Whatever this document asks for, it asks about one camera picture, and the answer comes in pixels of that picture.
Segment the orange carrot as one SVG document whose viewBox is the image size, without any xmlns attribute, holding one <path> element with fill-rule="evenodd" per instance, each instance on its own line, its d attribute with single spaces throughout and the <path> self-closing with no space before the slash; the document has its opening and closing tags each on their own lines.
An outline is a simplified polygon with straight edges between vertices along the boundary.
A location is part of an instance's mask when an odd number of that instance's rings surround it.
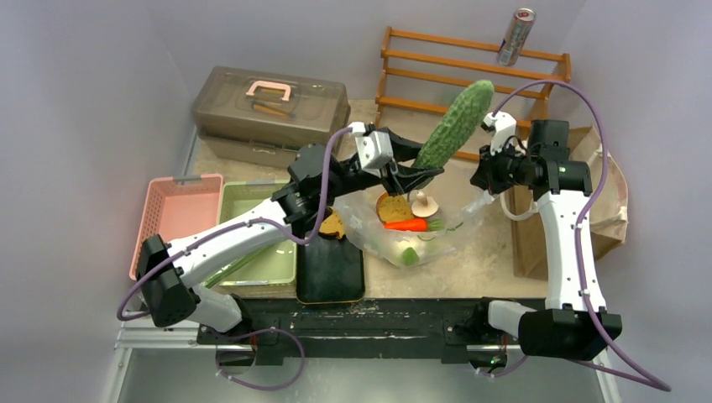
<svg viewBox="0 0 712 403">
<path fill-rule="evenodd" d="M 444 229 L 444 223 L 440 219 L 415 217 L 398 222 L 386 222 L 384 228 L 393 231 L 424 233 L 441 231 Z"/>
</svg>

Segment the clear plastic grocery bag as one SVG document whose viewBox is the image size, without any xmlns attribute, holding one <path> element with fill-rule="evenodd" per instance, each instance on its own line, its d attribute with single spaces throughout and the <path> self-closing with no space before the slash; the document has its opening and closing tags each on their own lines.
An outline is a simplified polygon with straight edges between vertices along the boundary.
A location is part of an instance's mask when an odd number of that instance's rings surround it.
<svg viewBox="0 0 712 403">
<path fill-rule="evenodd" d="M 408 268 L 432 262 L 452 254 L 470 240 L 482 226 L 484 207 L 491 199 L 480 189 L 456 195 L 447 189 L 432 188 L 439 212 L 426 219 L 440 219 L 444 229 L 436 232 L 403 232 L 384 228 L 375 211 L 375 203 L 385 191 L 363 191 L 339 197 L 334 209 L 340 216 L 346 238 L 364 252 L 391 264 Z M 403 195 L 409 204 L 415 192 Z"/>
</svg>

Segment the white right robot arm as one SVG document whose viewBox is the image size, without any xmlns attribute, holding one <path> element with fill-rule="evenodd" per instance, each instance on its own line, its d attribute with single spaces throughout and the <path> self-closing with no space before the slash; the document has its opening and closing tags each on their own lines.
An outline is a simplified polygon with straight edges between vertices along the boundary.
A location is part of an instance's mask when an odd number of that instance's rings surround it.
<svg viewBox="0 0 712 403">
<path fill-rule="evenodd" d="M 470 319 L 473 334 L 490 342 L 508 333 L 527 356 L 590 361 L 620 335 L 622 320 L 608 311 L 597 282 L 589 229 L 597 195 L 589 166 L 571 160 L 565 121 L 533 121 L 525 151 L 512 143 L 510 115 L 489 113 L 482 126 L 493 137 L 480 149 L 470 182 L 491 199 L 514 186 L 531 191 L 544 227 L 548 289 L 540 311 L 485 299 Z"/>
</svg>

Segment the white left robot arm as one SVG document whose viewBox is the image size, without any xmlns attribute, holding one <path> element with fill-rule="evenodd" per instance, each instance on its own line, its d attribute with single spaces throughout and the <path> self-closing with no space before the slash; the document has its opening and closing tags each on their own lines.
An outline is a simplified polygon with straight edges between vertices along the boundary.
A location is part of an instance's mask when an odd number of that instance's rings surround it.
<svg viewBox="0 0 712 403">
<path fill-rule="evenodd" d="M 309 244 L 340 196 L 372 186 L 383 186 L 392 196 L 423 187 L 444 169 L 407 165 L 421 147 L 364 123 L 339 129 L 326 144 L 301 147 L 287 169 L 290 180 L 245 214 L 184 238 L 145 239 L 129 294 L 142 295 L 143 314 L 156 327 L 187 320 L 209 326 L 229 343 L 241 343 L 250 320 L 234 297 L 206 288 L 204 281 L 273 244 Z"/>
</svg>

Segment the green bumpy cucumber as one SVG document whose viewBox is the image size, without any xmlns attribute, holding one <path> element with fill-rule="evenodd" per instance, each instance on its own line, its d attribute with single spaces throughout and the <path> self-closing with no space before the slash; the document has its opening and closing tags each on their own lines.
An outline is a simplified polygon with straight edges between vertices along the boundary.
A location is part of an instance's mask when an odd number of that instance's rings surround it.
<svg viewBox="0 0 712 403">
<path fill-rule="evenodd" d="M 491 81 L 463 89 L 422 146 L 412 167 L 442 168 L 483 122 L 495 94 Z"/>
</svg>

